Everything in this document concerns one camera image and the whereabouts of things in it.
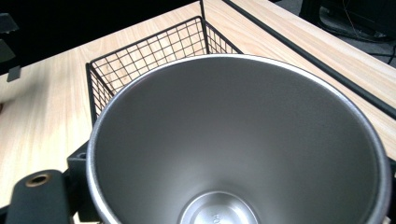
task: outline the wire basket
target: wire basket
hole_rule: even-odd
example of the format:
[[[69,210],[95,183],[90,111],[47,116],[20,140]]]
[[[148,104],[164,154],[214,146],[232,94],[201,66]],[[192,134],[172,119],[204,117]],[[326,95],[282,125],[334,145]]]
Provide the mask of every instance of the wire basket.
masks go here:
[[[87,63],[87,79],[95,123],[110,99],[149,70],[190,56],[242,53],[200,16],[112,51]]]

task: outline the stainless steel cup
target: stainless steel cup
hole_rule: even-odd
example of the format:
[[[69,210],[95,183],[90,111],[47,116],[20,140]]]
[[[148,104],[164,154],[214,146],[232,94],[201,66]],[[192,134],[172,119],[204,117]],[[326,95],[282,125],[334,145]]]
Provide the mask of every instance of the stainless steel cup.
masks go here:
[[[372,125],[297,67],[247,55],[169,63],[97,120],[92,197],[108,223],[380,223],[390,175]]]

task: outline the light wood tabletop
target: light wood tabletop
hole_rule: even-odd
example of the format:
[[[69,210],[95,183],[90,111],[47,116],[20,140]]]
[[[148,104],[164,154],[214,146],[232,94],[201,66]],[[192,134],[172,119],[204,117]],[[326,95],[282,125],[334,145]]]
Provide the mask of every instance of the light wood tabletop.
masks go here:
[[[269,1],[233,0],[327,65],[396,107],[396,69],[325,33]],[[64,171],[66,158],[90,137],[92,124],[85,63],[146,36],[201,15],[199,3],[178,8],[0,76],[0,207],[15,183],[45,169]],[[396,159],[396,120],[370,105],[305,58],[220,0],[205,1],[206,19],[244,53],[303,68],[329,82],[373,123],[389,157]]]

